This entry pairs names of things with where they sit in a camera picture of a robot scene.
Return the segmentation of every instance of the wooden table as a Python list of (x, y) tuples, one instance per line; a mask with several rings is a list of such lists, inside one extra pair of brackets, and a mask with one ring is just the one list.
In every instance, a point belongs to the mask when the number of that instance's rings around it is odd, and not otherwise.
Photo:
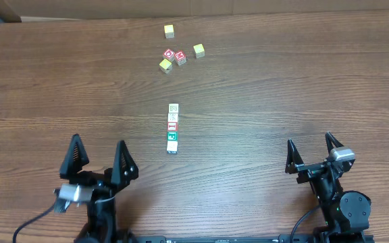
[[(165, 75), (167, 48), (188, 61)], [(165, 151), (169, 103), (180, 104), (178, 155)], [(0, 24), (0, 242), (53, 203), (75, 133), (86, 169), (111, 167), (121, 139), (140, 167), (118, 194), (120, 227), (288, 234), (316, 200), (284, 173), (286, 140), (317, 163), (327, 130), (357, 154), (341, 182), (371, 197), (367, 233), (389, 242), (389, 11)], [(71, 242), (85, 222), (72, 206), (18, 240)], [(318, 213), (299, 232), (323, 223)]]

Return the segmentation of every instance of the wooden block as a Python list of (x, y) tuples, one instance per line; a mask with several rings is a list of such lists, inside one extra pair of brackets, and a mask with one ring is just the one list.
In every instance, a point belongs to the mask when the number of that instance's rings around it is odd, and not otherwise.
[(168, 122), (167, 123), (168, 132), (177, 132), (178, 131), (178, 122)]
[(178, 122), (178, 113), (168, 113), (167, 122)]
[(163, 71), (165, 74), (168, 74), (170, 70), (172, 70), (172, 62), (170, 62), (167, 59), (163, 59), (160, 63), (160, 69)]
[(193, 49), (194, 49), (194, 53), (196, 53), (196, 58), (201, 58), (205, 56), (205, 50), (202, 44), (195, 45)]
[(175, 53), (176, 63), (182, 65), (187, 62), (186, 55), (182, 51)]
[(168, 141), (167, 142), (167, 153), (169, 153), (169, 154), (178, 153), (178, 141)]
[(175, 52), (171, 49), (168, 49), (163, 53), (163, 58), (173, 62), (175, 60)]
[(178, 141), (178, 132), (167, 132), (167, 140)]
[(178, 113), (180, 106), (178, 104), (169, 104), (169, 113)]
[(166, 35), (166, 38), (174, 38), (175, 37), (173, 25), (170, 24), (170, 25), (165, 26), (165, 35)]

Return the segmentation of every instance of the black cable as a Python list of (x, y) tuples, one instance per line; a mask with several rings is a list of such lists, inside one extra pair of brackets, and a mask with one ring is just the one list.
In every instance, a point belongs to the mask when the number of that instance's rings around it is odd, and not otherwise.
[(320, 208), (321, 205), (317, 205), (316, 207), (314, 207), (313, 209), (311, 209), (310, 211), (308, 211), (307, 213), (305, 213), (298, 221), (297, 223), (295, 223), (295, 226), (294, 228), (292, 229), (292, 232), (290, 233), (290, 237), (289, 237), (289, 242), (290, 243), (293, 243), (293, 240), (294, 240), (294, 234), (295, 234), (295, 231), (297, 229), (297, 227), (300, 225), (301, 222), (303, 222), (310, 214), (314, 213), (316, 210), (318, 210), (318, 208)]
[(113, 231), (113, 218), (109, 213), (103, 212), (105, 219), (106, 219), (106, 227), (107, 227), (107, 233), (104, 243), (110, 243), (111, 237), (112, 237), (112, 231)]
[(332, 181), (332, 193), (330, 201), (334, 198), (334, 195), (336, 194), (336, 178), (334, 178), (334, 173), (332, 171), (332, 165), (330, 165), (330, 173), (331, 173), (331, 181)]
[[(331, 193), (331, 197), (329, 199), (329, 201), (331, 202), (332, 199), (334, 198), (334, 195), (336, 194), (336, 179), (334, 178), (334, 174), (333, 174), (333, 170), (332, 170), (332, 165), (329, 166), (329, 169), (330, 169), (330, 174), (331, 174), (331, 181), (332, 181), (332, 193)], [(312, 214), (313, 212), (315, 212), (316, 210), (318, 210), (318, 208), (320, 208), (321, 205), (317, 205), (316, 207), (314, 207), (313, 209), (311, 209), (310, 211), (308, 211), (307, 213), (305, 213), (299, 220), (298, 222), (295, 224), (294, 228), (292, 229), (292, 232), (290, 233), (290, 237), (289, 237), (289, 242), (292, 243), (293, 240), (294, 240), (294, 234), (296, 232), (296, 229), (298, 228), (298, 226), (300, 225), (301, 222), (303, 222), (305, 220), (306, 217), (308, 217), (310, 214)]]
[(16, 243), (16, 237), (18, 237), (18, 234), (20, 232), (21, 229), (23, 229), (25, 226), (27, 226), (28, 224), (30, 223), (33, 223), (34, 221), (36, 221), (37, 219), (40, 219), (41, 217), (45, 216), (46, 214), (48, 214), (50, 211), (53, 210), (53, 206), (55, 205), (55, 203), (52, 204), (52, 206), (47, 209), (46, 211), (42, 212), (40, 215), (36, 216), (34, 219), (30, 219), (28, 220), (27, 222), (23, 223), (21, 226), (19, 226), (19, 228), (14, 232), (13, 234), (13, 243)]

